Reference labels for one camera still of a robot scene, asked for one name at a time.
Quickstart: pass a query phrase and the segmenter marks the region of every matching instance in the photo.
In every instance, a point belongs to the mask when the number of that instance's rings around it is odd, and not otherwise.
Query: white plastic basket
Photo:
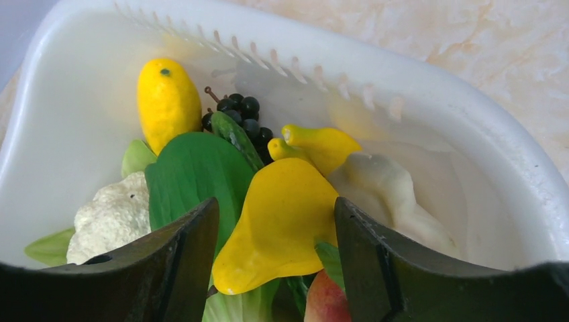
[[[533,138],[458,78],[333,33],[214,0],[63,0],[25,58],[0,152],[0,260],[72,225],[142,138],[136,81],[157,56],[198,87],[237,89],[261,123],[332,125],[409,170],[467,260],[569,259],[569,189]],[[213,101],[202,93],[204,108]]]

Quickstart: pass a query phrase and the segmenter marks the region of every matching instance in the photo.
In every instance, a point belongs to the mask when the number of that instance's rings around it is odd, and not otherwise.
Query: peach
[[[352,322],[346,294],[324,270],[308,290],[304,322]]]

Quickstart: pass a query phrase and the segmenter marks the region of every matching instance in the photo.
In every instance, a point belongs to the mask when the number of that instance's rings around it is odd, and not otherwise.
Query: white vegetable
[[[97,191],[75,215],[67,263],[82,264],[150,233],[144,172],[135,172]]]
[[[327,179],[341,196],[382,225],[440,253],[460,258],[443,225],[417,204],[411,174],[394,160],[355,152]]]

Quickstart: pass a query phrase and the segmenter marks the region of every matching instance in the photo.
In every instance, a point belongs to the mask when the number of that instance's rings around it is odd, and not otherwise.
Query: yellow fruit
[[[241,294],[279,277],[323,269],[318,241],[338,245],[338,193],[308,162],[277,160],[253,177],[241,217],[211,270],[216,289]]]
[[[144,65],[137,100],[142,132],[156,155],[176,136],[201,131],[199,92],[174,60],[157,58]]]
[[[332,127],[309,129],[289,124],[282,128],[282,135],[288,145],[306,151],[324,176],[344,164],[351,153],[362,150],[356,140]]]
[[[304,161],[312,164],[312,161],[300,148],[294,148],[288,145],[283,139],[274,138],[271,139],[268,144],[268,153],[270,154],[270,158],[277,161],[284,158],[299,158],[303,159]]]

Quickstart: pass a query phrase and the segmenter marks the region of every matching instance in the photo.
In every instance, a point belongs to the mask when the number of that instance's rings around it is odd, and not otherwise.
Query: grape stem
[[[215,96],[215,94],[213,94],[213,91],[211,91],[211,87],[205,87],[205,89],[203,90],[204,92],[206,92],[207,94],[209,94],[209,96],[211,96],[211,98],[216,102],[219,103],[219,99],[217,98],[217,96]]]

